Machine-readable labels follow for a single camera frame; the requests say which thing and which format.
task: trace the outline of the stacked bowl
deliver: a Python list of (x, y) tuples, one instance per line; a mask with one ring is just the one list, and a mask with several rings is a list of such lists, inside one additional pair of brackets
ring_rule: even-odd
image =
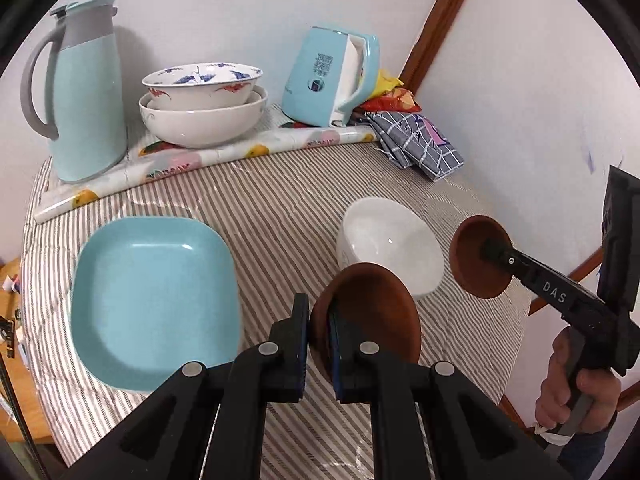
[(142, 80), (139, 101), (146, 128), (185, 148), (208, 148), (241, 136), (260, 120), (267, 92), (256, 85), (259, 68), (197, 63), (165, 68)]

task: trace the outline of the gray checkered cloth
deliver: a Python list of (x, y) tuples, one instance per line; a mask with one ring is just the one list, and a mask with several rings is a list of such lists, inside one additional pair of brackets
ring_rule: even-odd
[(465, 163), (458, 150), (420, 114), (365, 112), (354, 114), (353, 119), (375, 129), (386, 156), (403, 170), (418, 166), (435, 182)]

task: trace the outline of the electric kettle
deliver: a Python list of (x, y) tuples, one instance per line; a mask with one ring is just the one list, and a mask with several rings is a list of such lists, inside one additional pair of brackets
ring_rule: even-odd
[(282, 111), (311, 126), (344, 126), (374, 91), (379, 65), (375, 36), (313, 27), (289, 75)]
[[(115, 0), (72, 3), (50, 12), (56, 28), (31, 53), (22, 73), (20, 106), (37, 133), (49, 139), (53, 167), (63, 182), (78, 182), (116, 164), (127, 149), (120, 59), (113, 33)], [(43, 123), (33, 107), (33, 69), (51, 43)]]

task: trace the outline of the kettle handle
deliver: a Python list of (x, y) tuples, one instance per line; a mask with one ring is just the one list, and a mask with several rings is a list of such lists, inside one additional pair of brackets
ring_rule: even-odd
[(376, 89), (378, 81), (378, 68), (380, 65), (380, 44), (378, 38), (365, 34), (351, 34), (364, 40), (362, 51), (362, 69), (364, 77), (356, 91), (343, 103), (338, 105), (341, 112), (351, 112), (356, 106), (361, 105)]
[(33, 82), (33, 69), (36, 66), (36, 60), (42, 52), (42, 49), (47, 45), (47, 43), (52, 43), (53, 41), (61, 41), (64, 31), (65, 26), (58, 25), (49, 34), (42, 38), (40, 43), (37, 44), (36, 48), (33, 49), (33, 52), (29, 56), (27, 64), (24, 67), (24, 71), (22, 72), (22, 79), (20, 81), (20, 107), (22, 108), (22, 114), (24, 115), (24, 118), (29, 123), (29, 126), (33, 128), (37, 133), (51, 140), (56, 140), (58, 138), (58, 129), (56, 128), (55, 124), (45, 124), (38, 117), (36, 109), (33, 106), (31, 84)]

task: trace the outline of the white bowl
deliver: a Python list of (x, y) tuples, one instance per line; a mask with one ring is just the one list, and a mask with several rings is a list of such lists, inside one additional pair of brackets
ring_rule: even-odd
[(245, 103), (260, 76), (255, 66), (194, 63), (153, 72), (142, 84), (159, 110), (212, 110)]
[(253, 128), (267, 106), (267, 92), (255, 86), (245, 104), (213, 110), (157, 110), (148, 93), (139, 105), (146, 129), (158, 139), (185, 148), (208, 148)]
[(435, 290), (444, 275), (444, 257), (433, 231), (410, 209), (368, 196), (349, 206), (338, 232), (340, 270), (359, 262), (386, 267), (414, 300)]

